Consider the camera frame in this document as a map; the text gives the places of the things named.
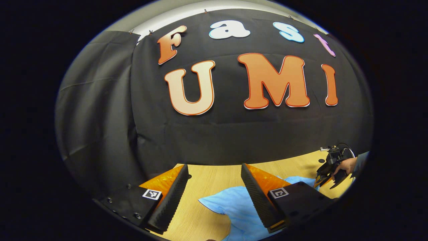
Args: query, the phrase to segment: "wooden table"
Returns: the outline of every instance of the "wooden table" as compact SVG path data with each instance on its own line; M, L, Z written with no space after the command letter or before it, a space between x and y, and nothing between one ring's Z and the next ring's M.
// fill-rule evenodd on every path
M298 157L251 164L283 179L290 176L315 178L317 169L322 165L327 152L314 151ZM230 219L227 215L217 214L202 205L198 199L214 195L230 187L244 186L241 179L241 165L200 166L188 165L189 174L186 189L181 197L174 217L163 235L154 233L172 241L221 241L230 232ZM346 178L339 186L329 189L333 181L320 188L320 192L329 198L340 197L351 185L352 179Z

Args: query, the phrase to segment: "white wall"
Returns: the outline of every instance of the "white wall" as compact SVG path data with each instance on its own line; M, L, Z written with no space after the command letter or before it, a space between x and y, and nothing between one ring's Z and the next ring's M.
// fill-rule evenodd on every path
M149 30L156 31L161 27L199 13L221 9L255 9L271 12L318 28L321 32L328 32L316 25L298 12L267 0L159 0L130 13L105 31L133 31L141 35L140 39L149 34Z

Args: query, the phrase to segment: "human hand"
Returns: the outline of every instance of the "human hand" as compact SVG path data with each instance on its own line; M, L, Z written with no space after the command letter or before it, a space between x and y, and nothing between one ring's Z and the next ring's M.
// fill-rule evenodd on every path
M345 170L346 174L349 175L354 171L355 164L357 163L357 158L349 158L346 160L343 160L339 166L337 166L336 170L334 171L332 175L332 179L334 180L334 175L340 170Z

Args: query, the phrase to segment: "light blue towel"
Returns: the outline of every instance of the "light blue towel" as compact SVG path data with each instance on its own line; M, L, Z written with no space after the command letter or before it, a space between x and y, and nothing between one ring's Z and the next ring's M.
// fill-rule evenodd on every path
M303 181L311 187L315 183L315 179L297 176L284 180L291 184ZM245 187L231 187L199 202L215 213L229 216L230 233L222 241L258 241L280 232L270 234L263 226Z

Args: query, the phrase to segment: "orange letter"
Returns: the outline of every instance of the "orange letter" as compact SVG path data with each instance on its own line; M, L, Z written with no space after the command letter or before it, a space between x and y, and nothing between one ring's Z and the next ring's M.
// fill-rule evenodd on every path
M207 60L192 66L192 71L198 74L199 89L201 97L196 102L188 102L184 94L183 77L186 70L177 69L165 75L168 82L169 97L172 106L176 111L184 115L198 115L207 112L214 103L214 88L211 76L211 69L215 62Z
M262 109L269 105L269 100L263 96L263 86L276 106L282 103L285 91L289 86L290 93L285 100L288 106L305 107L309 105L303 73L305 62L301 58L286 56L279 73L262 54L241 54L238 61L245 64L248 73L250 96L244 102L247 109Z
M186 26L182 25L173 31L169 32L167 35L163 36L158 40L160 44L160 58L158 63L163 64L168 60L172 59L176 54L177 50L172 50L172 45L178 47L181 43L181 35L179 33L185 32L187 29Z
M334 69L330 65L322 64L321 68L325 72L327 78L327 98L325 98L326 105L337 105L338 99L336 96L336 80L334 79Z

